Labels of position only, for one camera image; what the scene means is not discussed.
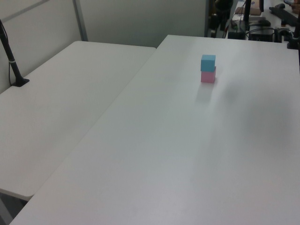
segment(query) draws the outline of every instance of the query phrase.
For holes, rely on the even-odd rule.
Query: cube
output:
[[[214,72],[201,72],[201,82],[214,83],[216,79],[216,70],[217,67],[215,67]]]
[[[215,55],[203,55],[201,58],[201,71],[214,72],[216,65]]]

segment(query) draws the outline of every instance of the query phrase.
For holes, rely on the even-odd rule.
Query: black stand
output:
[[[298,49],[298,56],[299,56],[299,65],[300,65],[300,12],[298,14],[297,24],[295,27],[294,35],[290,38],[289,43],[287,44],[288,49]]]
[[[22,87],[24,84],[28,83],[29,80],[25,79],[21,76],[19,68],[17,66],[17,63],[15,62],[14,55],[10,49],[9,43],[8,43],[8,38],[6,36],[4,26],[0,20],[0,39],[3,44],[4,50],[6,52],[6,55],[8,57],[9,64],[11,65],[11,68],[13,69],[13,72],[15,74],[15,83],[13,83],[13,86],[16,87]]]

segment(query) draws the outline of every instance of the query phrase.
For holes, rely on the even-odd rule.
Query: white table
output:
[[[299,224],[297,54],[168,36],[11,225]]]
[[[155,48],[74,42],[0,95],[0,192],[29,200]]]

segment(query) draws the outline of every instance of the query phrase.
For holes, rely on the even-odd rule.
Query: microphone stand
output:
[[[4,26],[3,26],[1,20],[0,20],[0,39],[3,44],[4,50],[6,52],[6,55],[8,57],[9,64],[11,65],[11,68],[13,69],[13,72],[15,74],[15,83],[13,83],[12,86],[22,87],[24,84],[28,83],[29,80],[23,78],[20,74],[17,63],[15,62],[14,55],[10,49],[10,46],[8,43],[8,37],[6,35],[5,29],[4,29]]]

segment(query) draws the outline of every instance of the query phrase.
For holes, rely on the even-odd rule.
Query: stand base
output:
[[[29,80],[28,79],[25,79],[23,78],[22,82],[19,82],[19,83],[13,83],[11,86],[15,86],[15,87],[22,87],[24,84],[28,83]]]

